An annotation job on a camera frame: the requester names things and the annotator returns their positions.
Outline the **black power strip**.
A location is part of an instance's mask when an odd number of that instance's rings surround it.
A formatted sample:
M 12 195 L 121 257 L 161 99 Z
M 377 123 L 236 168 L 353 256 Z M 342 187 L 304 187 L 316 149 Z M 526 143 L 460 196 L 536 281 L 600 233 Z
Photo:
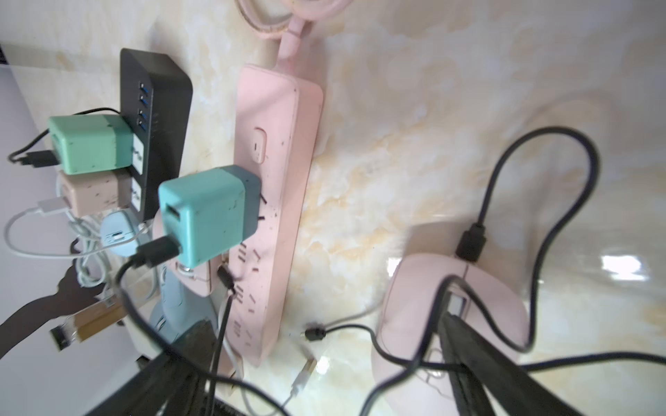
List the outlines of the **black power strip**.
M 158 188 L 180 174 L 193 85 L 165 54 L 123 49 L 121 116 L 133 131 L 130 208 L 143 223 L 160 208 Z

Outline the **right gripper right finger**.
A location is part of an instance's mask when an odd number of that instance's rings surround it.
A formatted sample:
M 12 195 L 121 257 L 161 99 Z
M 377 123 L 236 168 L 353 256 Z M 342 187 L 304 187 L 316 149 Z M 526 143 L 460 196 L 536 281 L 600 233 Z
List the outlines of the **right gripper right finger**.
M 578 415 L 455 315 L 438 325 L 445 362 L 463 366 L 450 376 L 460 415 L 494 415 L 489 395 L 510 415 Z

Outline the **beige plug on black strip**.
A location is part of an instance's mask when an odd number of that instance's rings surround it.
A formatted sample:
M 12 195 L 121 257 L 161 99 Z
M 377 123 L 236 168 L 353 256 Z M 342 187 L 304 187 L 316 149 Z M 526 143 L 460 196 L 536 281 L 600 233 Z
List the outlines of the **beige plug on black strip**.
M 125 169 L 100 173 L 57 175 L 57 190 L 78 218 L 126 208 L 130 201 L 131 176 Z

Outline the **pink mouse right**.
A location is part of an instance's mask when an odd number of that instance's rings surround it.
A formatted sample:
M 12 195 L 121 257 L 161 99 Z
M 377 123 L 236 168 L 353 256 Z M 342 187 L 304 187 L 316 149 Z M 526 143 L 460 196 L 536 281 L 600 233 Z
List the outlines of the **pink mouse right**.
M 527 343 L 527 309 L 506 284 L 457 258 L 414 254 L 400 262 L 390 282 L 376 330 L 379 347 L 389 355 L 411 362 L 421 346 L 438 289 L 448 276 L 460 277 L 473 289 L 509 341 L 519 346 Z M 506 346 L 494 334 L 480 308 L 459 285 L 450 284 L 442 303 L 442 318 L 445 310 L 447 315 L 456 315 L 505 357 L 517 362 L 519 352 Z M 432 341 L 423 357 L 426 362 L 449 364 L 445 357 L 455 351 L 451 347 L 459 347 L 449 341 L 447 330 L 451 325 L 441 323 L 442 318 L 435 324 Z M 376 351 L 371 360 L 377 385 L 403 371 L 401 366 L 389 362 Z M 459 415 L 450 377 L 457 375 L 443 370 L 417 369 L 407 381 L 383 393 L 382 398 L 397 415 Z

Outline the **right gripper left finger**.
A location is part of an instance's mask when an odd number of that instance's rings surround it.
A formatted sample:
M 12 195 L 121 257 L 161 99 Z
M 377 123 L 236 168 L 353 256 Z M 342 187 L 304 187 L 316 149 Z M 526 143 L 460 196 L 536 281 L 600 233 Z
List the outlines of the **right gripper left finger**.
M 202 321 L 178 338 L 173 346 L 203 366 L 213 359 L 213 326 Z M 206 405 L 205 379 L 184 362 L 166 353 L 151 360 L 90 415 L 202 415 Z

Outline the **pink power strip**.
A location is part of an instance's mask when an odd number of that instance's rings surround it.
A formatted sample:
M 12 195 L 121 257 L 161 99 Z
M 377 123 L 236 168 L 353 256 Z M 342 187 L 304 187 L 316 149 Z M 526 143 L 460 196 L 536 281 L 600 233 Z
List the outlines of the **pink power strip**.
M 238 294 L 227 339 L 255 367 L 279 338 L 323 104 L 311 81 L 253 65 L 240 73 L 234 162 L 261 191 L 256 232 L 229 252 Z

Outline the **green charger plug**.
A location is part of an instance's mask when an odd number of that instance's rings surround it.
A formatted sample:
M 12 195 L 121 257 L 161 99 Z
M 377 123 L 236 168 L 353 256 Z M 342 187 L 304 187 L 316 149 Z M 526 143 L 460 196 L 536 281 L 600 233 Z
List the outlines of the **green charger plug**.
M 261 179 L 241 166 L 221 166 L 160 184 L 163 230 L 193 269 L 249 239 L 258 229 Z

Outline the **green plug on black strip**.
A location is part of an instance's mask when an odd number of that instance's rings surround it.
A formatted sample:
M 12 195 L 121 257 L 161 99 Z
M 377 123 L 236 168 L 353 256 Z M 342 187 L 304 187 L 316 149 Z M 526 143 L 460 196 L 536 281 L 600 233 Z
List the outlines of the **green plug on black strip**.
M 55 116 L 48 127 L 53 151 L 67 175 L 132 165 L 134 132 L 117 114 Z

